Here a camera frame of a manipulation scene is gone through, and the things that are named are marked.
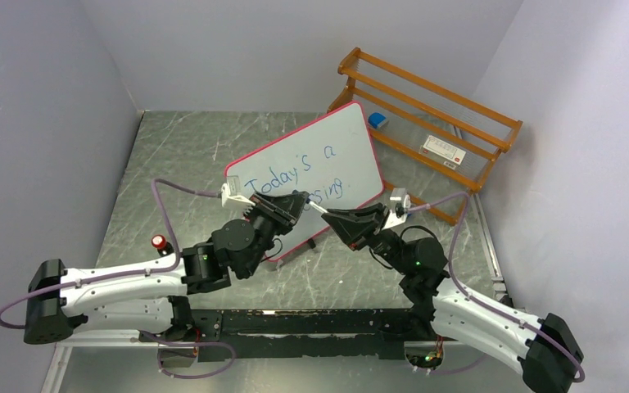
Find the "blue whiteboard marker pen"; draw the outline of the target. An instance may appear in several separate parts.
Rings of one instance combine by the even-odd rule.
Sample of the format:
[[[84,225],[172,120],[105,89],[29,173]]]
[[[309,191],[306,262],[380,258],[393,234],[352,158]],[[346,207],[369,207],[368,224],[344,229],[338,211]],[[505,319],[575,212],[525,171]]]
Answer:
[[[313,211],[316,211],[318,214],[326,214],[326,213],[328,213],[327,209],[325,209],[321,205],[317,204],[316,202],[312,201],[311,199],[308,199],[306,201],[306,207],[304,208],[304,210],[305,211],[313,210]]]

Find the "whiteboard with pink frame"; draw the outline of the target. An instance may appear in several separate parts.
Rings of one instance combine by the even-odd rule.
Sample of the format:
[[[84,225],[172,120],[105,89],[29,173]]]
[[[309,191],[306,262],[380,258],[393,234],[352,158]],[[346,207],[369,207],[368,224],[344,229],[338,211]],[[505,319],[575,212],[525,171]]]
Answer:
[[[323,208],[355,209],[384,186],[362,106],[350,102],[230,163],[230,187],[282,196],[308,192]]]

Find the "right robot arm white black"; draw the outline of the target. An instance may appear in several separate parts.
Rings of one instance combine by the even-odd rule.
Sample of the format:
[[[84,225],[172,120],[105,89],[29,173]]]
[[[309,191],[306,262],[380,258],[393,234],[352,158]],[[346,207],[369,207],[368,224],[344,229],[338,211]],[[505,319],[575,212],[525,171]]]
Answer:
[[[540,318],[472,292],[454,275],[434,234],[403,240],[387,223],[394,213],[382,204],[319,212],[349,249],[366,248],[402,275],[417,338],[435,333],[471,346],[515,371],[533,392],[567,392],[583,382],[584,355],[562,318]]]

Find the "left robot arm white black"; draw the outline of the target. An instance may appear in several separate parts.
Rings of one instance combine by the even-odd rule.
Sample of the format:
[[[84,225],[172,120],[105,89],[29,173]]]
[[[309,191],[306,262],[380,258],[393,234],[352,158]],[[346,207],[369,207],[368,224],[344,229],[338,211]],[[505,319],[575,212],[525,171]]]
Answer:
[[[141,263],[95,270],[68,269],[59,259],[42,262],[28,286],[24,342],[43,345],[105,329],[189,337],[195,324],[188,296],[251,277],[275,240],[296,226],[308,199],[308,192],[256,192],[243,217],[206,242]]]

